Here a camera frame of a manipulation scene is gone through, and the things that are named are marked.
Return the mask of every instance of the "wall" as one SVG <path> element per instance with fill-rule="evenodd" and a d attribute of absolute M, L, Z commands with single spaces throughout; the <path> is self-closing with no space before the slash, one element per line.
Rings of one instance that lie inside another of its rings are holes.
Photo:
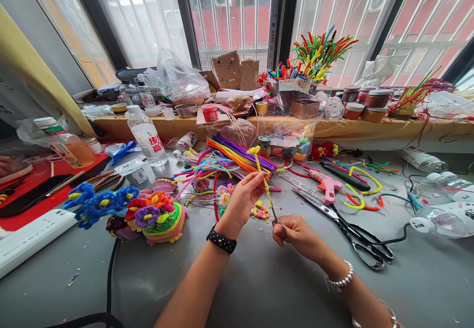
<path fill-rule="evenodd" d="M 36 0 L 0 0 L 69 94 L 91 88 Z"/>

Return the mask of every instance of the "tape roll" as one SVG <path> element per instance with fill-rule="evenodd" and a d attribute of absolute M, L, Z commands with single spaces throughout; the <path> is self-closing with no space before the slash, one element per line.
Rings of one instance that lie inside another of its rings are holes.
<path fill-rule="evenodd" d="M 255 102 L 255 108 L 259 116 L 267 114 L 268 103 L 267 102 Z"/>

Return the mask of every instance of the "scissors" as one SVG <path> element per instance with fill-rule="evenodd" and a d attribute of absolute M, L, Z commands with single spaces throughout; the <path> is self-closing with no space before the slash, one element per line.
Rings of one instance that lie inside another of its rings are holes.
<path fill-rule="evenodd" d="M 380 245 L 385 252 L 375 247 L 375 243 L 379 243 L 381 240 L 375 235 L 367 231 L 366 229 L 359 227 L 356 224 L 348 223 L 337 211 L 334 205 L 327 207 L 322 203 L 317 203 L 311 196 L 307 195 L 304 191 L 293 188 L 293 191 L 308 201 L 313 207 L 319 210 L 321 213 L 328 216 L 334 221 L 341 232 L 346 236 L 352 245 L 352 248 L 357 253 L 359 258 L 374 271 L 380 271 L 384 268 L 385 262 L 391 263 L 394 259 L 394 253 L 385 244 Z M 367 257 L 370 256 L 375 263 L 367 262 Z"/>

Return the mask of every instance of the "black smartwatch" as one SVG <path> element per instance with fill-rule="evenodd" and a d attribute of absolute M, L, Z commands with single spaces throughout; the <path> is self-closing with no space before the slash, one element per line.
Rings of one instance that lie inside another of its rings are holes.
<path fill-rule="evenodd" d="M 210 240 L 214 244 L 216 244 L 219 248 L 225 250 L 228 254 L 232 254 L 237 246 L 237 241 L 233 239 L 227 239 L 222 234 L 217 233 L 214 228 L 217 223 L 214 223 L 212 226 L 211 231 L 207 235 L 206 240 Z"/>

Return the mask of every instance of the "silver bracelet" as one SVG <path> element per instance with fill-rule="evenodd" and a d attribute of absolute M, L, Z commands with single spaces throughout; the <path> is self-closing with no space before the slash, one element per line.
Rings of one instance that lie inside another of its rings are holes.
<path fill-rule="evenodd" d="M 354 277 L 354 268 L 352 267 L 352 264 L 350 262 L 346 261 L 346 260 L 344 260 L 344 261 L 349 266 L 348 275 L 344 279 L 342 279 L 341 281 L 331 281 L 329 278 L 327 278 L 329 283 L 331 285 L 333 285 L 334 287 L 336 287 L 336 288 L 342 288 L 342 287 L 347 286 L 352 281 L 352 278 Z"/>
<path fill-rule="evenodd" d="M 398 322 L 396 321 L 395 312 L 393 311 L 393 309 L 384 301 L 382 301 L 382 303 L 389 309 L 390 313 L 392 314 L 391 320 L 394 324 L 393 328 L 400 328 L 400 324 L 398 324 Z M 362 328 L 362 326 L 354 319 L 354 317 L 352 317 L 352 324 L 355 328 Z"/>

